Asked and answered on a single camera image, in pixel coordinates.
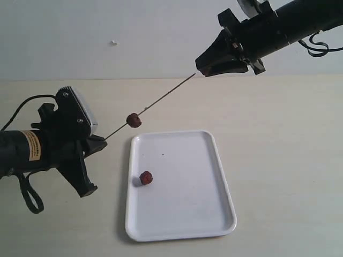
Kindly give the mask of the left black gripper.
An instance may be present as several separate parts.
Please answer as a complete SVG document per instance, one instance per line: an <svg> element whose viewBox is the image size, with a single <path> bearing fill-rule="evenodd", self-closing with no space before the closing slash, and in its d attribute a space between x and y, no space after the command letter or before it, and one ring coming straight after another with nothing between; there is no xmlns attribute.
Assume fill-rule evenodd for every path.
<svg viewBox="0 0 343 257"><path fill-rule="evenodd" d="M41 140L41 159L32 171L56 168L81 198L91 195L98 187L87 174L84 158L107 147L105 138L91 135L80 138L63 127L60 113L52 103L44 103L38 113L41 121L31 124Z"/></svg>

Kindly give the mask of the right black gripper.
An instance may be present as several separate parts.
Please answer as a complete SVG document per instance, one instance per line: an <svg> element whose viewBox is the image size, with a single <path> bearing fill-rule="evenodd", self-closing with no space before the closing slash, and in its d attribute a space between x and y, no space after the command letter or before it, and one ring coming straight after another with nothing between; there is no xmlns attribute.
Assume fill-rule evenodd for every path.
<svg viewBox="0 0 343 257"><path fill-rule="evenodd" d="M258 75L265 72L262 58L289 45L281 22L269 1L261 13L239 21L231 9L218 14L223 30L214 42L195 60L199 72L211 68L212 76L246 73L248 67Z"/></svg>

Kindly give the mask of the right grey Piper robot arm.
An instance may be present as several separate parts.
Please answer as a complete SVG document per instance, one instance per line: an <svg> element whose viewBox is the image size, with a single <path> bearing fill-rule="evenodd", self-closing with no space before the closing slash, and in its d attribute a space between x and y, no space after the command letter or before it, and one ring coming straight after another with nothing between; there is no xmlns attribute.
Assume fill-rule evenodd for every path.
<svg viewBox="0 0 343 257"><path fill-rule="evenodd" d="M195 60L205 77L226 73L265 72L262 58L295 42L314 58L331 49L314 42L320 32L342 25L342 1L291 1L274 10L269 1L239 1L247 19L239 21L231 9L218 14L222 27L214 42Z"/></svg>

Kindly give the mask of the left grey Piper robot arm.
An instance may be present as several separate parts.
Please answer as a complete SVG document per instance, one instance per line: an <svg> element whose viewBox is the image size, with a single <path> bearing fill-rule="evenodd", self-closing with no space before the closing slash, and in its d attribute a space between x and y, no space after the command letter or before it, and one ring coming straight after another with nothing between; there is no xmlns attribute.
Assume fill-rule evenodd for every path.
<svg viewBox="0 0 343 257"><path fill-rule="evenodd" d="M31 130L1 131L1 176L18 175L55 168L80 197L96 191L87 174L85 158L102 151L103 137L88 135L88 129L68 118L54 104L38 109L41 121Z"/></svg>

